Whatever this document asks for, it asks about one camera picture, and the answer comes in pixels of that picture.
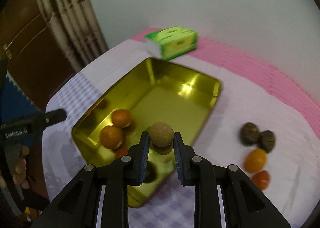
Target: green and yellow package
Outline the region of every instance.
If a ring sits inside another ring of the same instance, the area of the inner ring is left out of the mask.
[[[147,49],[155,57],[168,61],[197,48],[198,33],[184,27],[172,27],[144,36]]]

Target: blue fabric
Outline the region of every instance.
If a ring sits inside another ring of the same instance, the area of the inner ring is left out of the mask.
[[[40,111],[38,107],[32,104],[26,96],[24,96],[22,91],[9,81],[8,77],[4,84],[0,103],[2,123]],[[30,147],[33,142],[34,138],[25,138],[20,143]]]

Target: gold tray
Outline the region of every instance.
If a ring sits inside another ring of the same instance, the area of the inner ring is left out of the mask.
[[[108,89],[72,128],[72,137],[89,164],[97,167],[115,159],[112,150],[100,145],[99,133],[112,125],[111,113],[130,110],[134,122],[127,133],[125,146],[139,143],[142,131],[155,122],[166,122],[180,132],[183,142],[192,145],[202,129],[217,97],[219,80],[174,63],[147,58]],[[173,150],[159,155],[152,146],[148,161],[155,175],[150,183],[128,187],[128,205],[143,204],[157,186],[174,170]]]

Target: white wall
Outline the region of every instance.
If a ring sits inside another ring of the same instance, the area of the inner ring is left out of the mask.
[[[320,11],[313,0],[91,2],[110,48],[149,27],[190,27],[265,60],[320,102]]]

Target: brown door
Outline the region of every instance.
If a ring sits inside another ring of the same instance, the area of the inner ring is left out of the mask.
[[[74,75],[47,28],[36,0],[9,0],[0,14],[0,57],[8,71],[40,109]]]

